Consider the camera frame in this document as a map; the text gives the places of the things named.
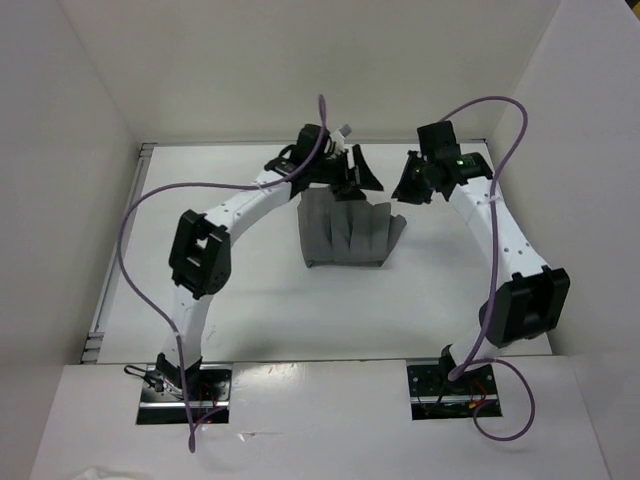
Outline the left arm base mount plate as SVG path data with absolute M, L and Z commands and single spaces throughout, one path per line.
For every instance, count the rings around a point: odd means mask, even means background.
M 127 365 L 124 371 L 142 380 L 136 418 L 137 425 L 187 424 L 184 401 L 179 393 L 161 383 L 154 365 L 144 368 Z M 189 393 L 195 423 L 227 424 L 230 416 L 232 368 L 225 364 L 205 364 Z

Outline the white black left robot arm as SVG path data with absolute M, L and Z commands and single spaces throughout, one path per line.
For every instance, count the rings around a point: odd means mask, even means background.
M 173 337 L 156 360 L 164 389 L 176 399 L 188 399 L 198 390 L 206 317 L 214 295 L 230 279 L 234 243 L 311 184 L 328 186 L 329 197 L 336 200 L 362 200 L 365 191 L 382 190 L 360 145 L 346 146 L 350 133 L 347 124 L 332 133 L 307 124 L 248 188 L 206 212 L 187 210 L 181 215 L 169 256 Z

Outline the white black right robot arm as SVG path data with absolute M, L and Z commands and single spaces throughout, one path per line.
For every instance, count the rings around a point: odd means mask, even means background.
M 473 381 L 473 370 L 505 348 L 557 327 L 570 278 L 536 252 L 507 208 L 496 173 L 481 154 L 462 152 L 451 122 L 421 126 L 417 135 L 419 148 L 408 153 L 393 199 L 422 205 L 441 195 L 462 217 L 491 270 L 478 326 L 442 352 L 440 385 L 459 393 Z

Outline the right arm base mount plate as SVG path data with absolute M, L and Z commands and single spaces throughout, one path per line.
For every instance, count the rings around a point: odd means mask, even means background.
M 498 389 L 491 366 L 484 366 L 451 385 L 434 362 L 408 363 L 408 390 L 413 421 L 501 417 Z

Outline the grey pleated skirt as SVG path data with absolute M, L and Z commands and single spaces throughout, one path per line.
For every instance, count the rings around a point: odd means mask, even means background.
M 407 226 L 406 218 L 394 215 L 388 202 L 338 201 L 327 188 L 301 194 L 297 219 L 308 268 L 381 267 Z

